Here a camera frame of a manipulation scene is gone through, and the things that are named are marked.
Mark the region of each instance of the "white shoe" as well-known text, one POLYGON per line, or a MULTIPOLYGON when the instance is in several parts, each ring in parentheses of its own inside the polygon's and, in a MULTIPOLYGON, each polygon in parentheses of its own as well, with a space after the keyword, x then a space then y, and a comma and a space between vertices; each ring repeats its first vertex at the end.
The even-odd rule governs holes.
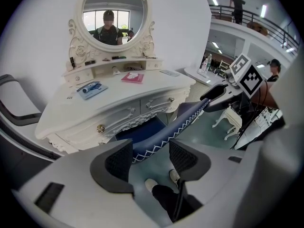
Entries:
POLYGON ((158 185, 158 183, 156 181, 154 181, 153 179, 151 178, 148 178, 144 184, 146 185, 146 188, 148 189, 149 192, 152 192, 152 189, 158 185))
POLYGON ((169 171, 169 176, 171 178, 171 180, 176 184, 177 188, 179 187, 177 185, 177 181, 181 178, 179 176, 179 174, 177 173, 177 171, 175 169, 172 169, 171 171, 169 171))

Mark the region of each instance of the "pink booklet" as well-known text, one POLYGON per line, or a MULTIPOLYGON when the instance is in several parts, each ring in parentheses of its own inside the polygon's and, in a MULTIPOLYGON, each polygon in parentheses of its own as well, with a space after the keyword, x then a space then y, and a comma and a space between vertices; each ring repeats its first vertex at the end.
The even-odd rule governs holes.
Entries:
POLYGON ((132 82, 132 83, 141 83, 143 80, 144 74, 138 73, 128 73, 125 77, 122 78, 122 81, 132 82))

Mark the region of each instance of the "glass railing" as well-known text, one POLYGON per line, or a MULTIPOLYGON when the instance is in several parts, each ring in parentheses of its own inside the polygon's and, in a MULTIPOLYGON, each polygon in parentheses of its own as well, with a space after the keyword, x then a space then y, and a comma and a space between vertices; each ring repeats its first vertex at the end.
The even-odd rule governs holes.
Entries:
POLYGON ((221 6, 221 5, 209 5, 212 18, 229 21, 232 23, 238 22, 238 24, 247 28, 253 29, 256 32, 268 37, 269 39, 277 42, 281 48, 285 49, 287 53, 296 55, 299 49, 299 42, 297 42, 291 35, 284 29, 277 26, 275 23, 268 19, 261 18, 259 15, 249 12, 247 10, 241 10, 242 12, 236 15, 233 14, 234 7, 221 6), (242 21, 239 22, 239 17, 242 14, 242 21))

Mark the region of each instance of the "small white stool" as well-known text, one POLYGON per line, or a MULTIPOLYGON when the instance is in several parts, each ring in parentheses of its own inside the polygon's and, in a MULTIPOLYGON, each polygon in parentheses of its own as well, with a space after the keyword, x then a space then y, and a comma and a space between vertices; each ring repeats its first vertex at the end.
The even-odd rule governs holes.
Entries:
POLYGON ((228 134, 224 140, 227 140, 227 138, 238 134, 238 131, 240 130, 240 128, 242 127, 242 118, 234 111, 231 109, 231 106, 229 108, 227 108, 225 111, 223 111, 222 115, 219 117, 218 120, 216 120, 216 124, 214 124, 212 127, 216 127, 219 122, 224 119, 227 118, 228 121, 230 122, 230 124, 233 125, 232 128, 230 128, 227 133, 230 133, 232 130, 234 130, 232 133, 228 134))

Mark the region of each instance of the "handle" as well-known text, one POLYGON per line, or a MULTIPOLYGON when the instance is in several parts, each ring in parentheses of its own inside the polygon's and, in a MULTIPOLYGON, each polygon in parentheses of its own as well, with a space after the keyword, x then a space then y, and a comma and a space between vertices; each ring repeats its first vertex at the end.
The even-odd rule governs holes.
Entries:
POLYGON ((97 126, 97 132, 98 133, 103 133, 105 131, 105 128, 102 125, 97 126))

